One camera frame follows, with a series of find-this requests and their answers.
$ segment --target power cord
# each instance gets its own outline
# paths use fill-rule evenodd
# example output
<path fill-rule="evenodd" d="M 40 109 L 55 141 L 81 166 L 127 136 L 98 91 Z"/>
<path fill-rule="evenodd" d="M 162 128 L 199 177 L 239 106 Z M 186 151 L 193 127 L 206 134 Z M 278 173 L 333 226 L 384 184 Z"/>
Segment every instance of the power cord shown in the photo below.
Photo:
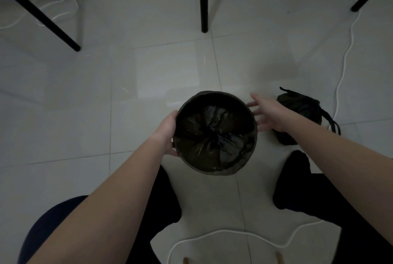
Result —
<path fill-rule="evenodd" d="M 49 6 L 53 5 L 53 4 L 62 3 L 62 2 L 65 2 L 65 1 L 66 1 L 66 0 L 57 0 L 57 1 L 54 1 L 54 2 L 50 2 L 50 3 L 47 3 L 47 4 L 43 5 L 43 6 L 40 7 L 39 9 L 42 11 L 43 9 L 45 9 L 45 8 L 47 8 L 47 7 L 49 7 Z M 76 5 L 76 10 L 75 10 L 74 13 L 76 13 L 76 12 L 78 11 L 78 9 L 79 9 L 79 6 L 78 6 L 78 3 L 76 2 L 76 0 L 74 0 L 74 2 L 75 2 L 75 5 Z M 55 17 L 52 17 L 52 21 L 54 21 L 55 19 L 57 19 L 57 18 L 59 18 L 59 17 L 61 17 L 61 16 L 64 16 L 64 15 L 67 15 L 67 14 L 71 14 L 71 13 L 72 13 L 72 12 L 65 12 L 65 13 L 58 14 L 58 15 L 56 15 Z M 13 26 L 16 25 L 17 23 L 19 23 L 19 21 L 21 21 L 26 15 L 27 15 L 27 10 L 25 10 L 24 13 L 22 14 L 22 16 L 19 17 L 17 20 L 15 20 L 13 23 L 11 23 L 11 24 L 9 24 L 9 25 L 6 25 L 6 26 L 3 26 L 3 27 L 0 27 L 0 29 L 7 29 L 7 28 L 13 27 Z M 37 20 L 37 24 L 38 24 L 39 26 L 45 26 L 44 24 L 42 24 L 42 23 L 39 22 L 38 20 Z"/>
<path fill-rule="evenodd" d="M 344 80 L 344 75 L 345 75 L 346 68 L 347 68 L 347 55 L 348 55 L 349 51 L 351 51 L 352 46 L 353 46 L 353 43 L 354 43 L 353 26 L 354 26 L 354 24 L 356 23 L 356 21 L 359 19 L 359 17 L 360 17 L 360 11 L 358 12 L 358 15 L 356 16 L 356 19 L 352 22 L 351 27 L 350 27 L 350 29 L 349 29 L 350 34 L 351 34 L 351 43 L 350 43 L 350 45 L 349 45 L 347 51 L 346 51 L 345 54 L 344 54 L 344 57 L 343 57 L 343 69 L 342 69 L 342 72 L 341 72 L 341 79 L 340 79 L 340 81 L 338 82 L 337 87 L 336 87 L 336 90 L 335 90 L 335 94 L 336 94 L 336 110 L 335 110 L 334 115 L 333 115 L 333 120 L 336 119 L 337 112 L 338 112 L 338 107 L 339 107 L 338 91 L 339 91 L 339 89 L 340 89 L 341 83 L 342 83 L 343 80 Z M 292 239 L 295 237 L 296 233 L 297 233 L 301 228 L 306 227 L 306 226 L 317 225 L 317 224 L 320 224 L 320 223 L 322 223 L 322 222 L 323 222 L 323 220 L 319 220 L 319 221 L 317 221 L 317 222 L 312 222 L 312 223 L 307 223 L 307 224 L 300 225 L 299 227 L 297 227 L 297 228 L 292 232 L 291 236 L 289 237 L 289 239 L 287 240 L 287 242 L 286 242 L 285 244 L 276 244 L 276 243 L 271 242 L 270 240 L 268 240 L 268 239 L 266 239 L 266 238 L 263 238 L 263 237 L 261 237 L 261 236 L 259 236 L 259 235 L 257 235 L 257 234 L 250 233 L 250 232 L 237 231 L 237 230 L 228 230 L 228 229 L 216 230 L 216 231 L 207 233 L 207 234 L 205 234 L 205 235 L 201 235 L 201 236 L 199 236 L 199 237 L 193 237 L 193 238 L 189 238 L 189 239 L 184 239 L 184 240 L 180 240 L 179 242 L 175 243 L 175 244 L 172 246 L 172 248 L 170 249 L 170 251 L 169 251 L 169 255 L 168 255 L 168 258 L 167 258 L 167 264 L 169 264 L 169 262 L 170 262 L 171 254 L 172 254 L 174 248 L 175 248 L 176 246 L 178 246 L 179 244 L 184 243 L 184 242 L 190 242 L 190 241 L 199 240 L 199 239 L 202 239 L 202 238 L 205 238 L 205 237 L 209 237 L 209 236 L 214 235 L 214 234 L 217 234 L 217 233 L 236 233 L 236 234 L 243 234 L 243 235 L 254 236 L 254 237 L 259 238 L 259 239 L 263 240 L 264 242 L 267 242 L 268 244 L 270 244 L 270 245 L 272 245 L 272 246 L 275 246 L 275 247 L 277 247 L 277 248 L 285 248 L 285 247 L 288 247 L 288 246 L 291 244 Z"/>

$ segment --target forearm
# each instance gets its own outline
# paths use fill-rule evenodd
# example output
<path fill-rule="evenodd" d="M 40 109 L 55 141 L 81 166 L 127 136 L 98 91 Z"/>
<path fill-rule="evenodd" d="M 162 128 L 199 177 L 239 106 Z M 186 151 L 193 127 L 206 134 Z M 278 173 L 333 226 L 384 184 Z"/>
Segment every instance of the forearm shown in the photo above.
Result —
<path fill-rule="evenodd" d="M 125 263 L 164 153 L 164 143 L 146 140 L 61 223 L 29 263 Z"/>
<path fill-rule="evenodd" d="M 292 112 L 281 123 L 352 206 L 393 244 L 393 161 Z"/>

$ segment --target right hand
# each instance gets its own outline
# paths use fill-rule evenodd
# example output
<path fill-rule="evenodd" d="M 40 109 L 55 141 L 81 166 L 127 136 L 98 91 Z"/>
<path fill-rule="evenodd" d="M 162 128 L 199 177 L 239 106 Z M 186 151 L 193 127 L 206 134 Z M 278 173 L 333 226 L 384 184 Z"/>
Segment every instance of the right hand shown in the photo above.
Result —
<path fill-rule="evenodd" d="M 278 132 L 284 132 L 284 128 L 281 124 L 282 117 L 290 112 L 289 109 L 285 108 L 276 100 L 263 99 L 256 93 L 251 93 L 253 98 L 252 102 L 247 104 L 248 107 L 259 106 L 259 108 L 253 111 L 254 116 L 262 115 L 262 118 L 257 119 L 258 132 L 274 129 Z"/>

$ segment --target black plastic bag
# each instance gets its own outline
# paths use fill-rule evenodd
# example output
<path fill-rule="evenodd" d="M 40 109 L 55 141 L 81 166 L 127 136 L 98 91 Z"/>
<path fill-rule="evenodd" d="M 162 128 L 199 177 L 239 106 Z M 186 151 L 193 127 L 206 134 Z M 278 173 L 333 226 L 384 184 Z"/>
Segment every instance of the black plastic bag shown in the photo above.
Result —
<path fill-rule="evenodd" d="M 292 90 L 284 89 L 280 87 L 281 90 L 286 91 L 287 93 L 280 94 L 277 97 L 277 101 L 281 103 L 281 105 L 303 115 L 304 117 L 312 120 L 313 122 L 321 125 L 322 124 L 322 116 L 327 119 L 329 122 L 332 132 L 336 132 L 336 126 L 338 130 L 338 134 L 341 135 L 341 130 L 338 124 L 331 118 L 329 113 L 323 110 L 320 106 L 320 102 L 316 99 L 310 98 L 306 95 L 294 92 Z M 273 130 L 277 136 L 278 141 L 283 145 L 296 145 L 297 142 L 294 138 L 292 138 L 288 133 L 277 132 Z"/>
<path fill-rule="evenodd" d="M 174 146 L 187 165 L 204 174 L 235 174 L 247 163 L 256 141 L 252 112 L 229 93 L 199 92 L 176 118 Z"/>

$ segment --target crumpled plastic liner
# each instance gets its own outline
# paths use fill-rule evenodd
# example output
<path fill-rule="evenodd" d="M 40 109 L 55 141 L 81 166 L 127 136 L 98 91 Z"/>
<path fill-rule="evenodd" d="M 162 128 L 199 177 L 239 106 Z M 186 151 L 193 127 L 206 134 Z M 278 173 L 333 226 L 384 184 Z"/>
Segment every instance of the crumpled plastic liner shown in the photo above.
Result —
<path fill-rule="evenodd" d="M 256 137 L 254 117 L 242 101 L 228 93 L 202 92 L 180 108 L 173 140 L 193 169 L 230 175 L 246 164 Z"/>

